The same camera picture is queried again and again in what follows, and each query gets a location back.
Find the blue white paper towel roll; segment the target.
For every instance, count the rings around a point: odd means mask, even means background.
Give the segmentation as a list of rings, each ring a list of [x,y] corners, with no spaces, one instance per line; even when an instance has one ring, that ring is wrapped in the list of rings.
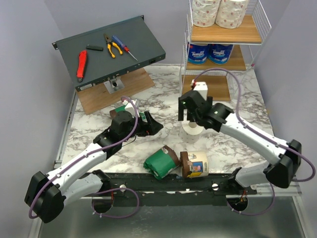
[[[209,44],[208,59],[215,64],[226,64],[232,50],[231,44]]]

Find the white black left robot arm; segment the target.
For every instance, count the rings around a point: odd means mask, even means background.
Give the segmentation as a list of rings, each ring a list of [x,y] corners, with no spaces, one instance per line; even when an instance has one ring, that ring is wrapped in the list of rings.
[[[54,220],[72,200],[96,193],[104,196],[109,192],[108,181],[92,174],[82,180],[88,170],[117,153],[130,137],[156,135],[163,125],[150,112],[144,117],[132,116],[119,111],[111,125],[97,135],[93,142],[78,156],[63,166],[44,174],[35,173],[30,180],[24,201],[29,206],[29,218],[40,218],[44,223]]]

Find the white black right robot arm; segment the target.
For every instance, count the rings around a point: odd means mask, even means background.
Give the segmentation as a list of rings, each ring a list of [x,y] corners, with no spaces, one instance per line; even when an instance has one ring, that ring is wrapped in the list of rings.
[[[279,188],[288,188],[301,164],[298,153],[302,145],[296,140],[287,142],[260,130],[222,103],[212,103],[212,97],[204,99],[198,91],[190,90],[178,99],[179,121],[184,119],[183,111],[191,122],[231,136],[260,154],[266,162],[237,168],[228,181],[228,189],[239,194],[246,187],[270,182]]]

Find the green wrapped roll near left arm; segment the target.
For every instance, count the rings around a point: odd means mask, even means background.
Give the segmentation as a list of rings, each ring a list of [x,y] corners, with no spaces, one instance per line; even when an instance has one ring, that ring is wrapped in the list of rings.
[[[128,122],[132,119],[135,119],[135,110],[132,106],[121,106],[119,108],[115,108],[109,112],[111,119],[115,119],[116,121],[124,121]]]

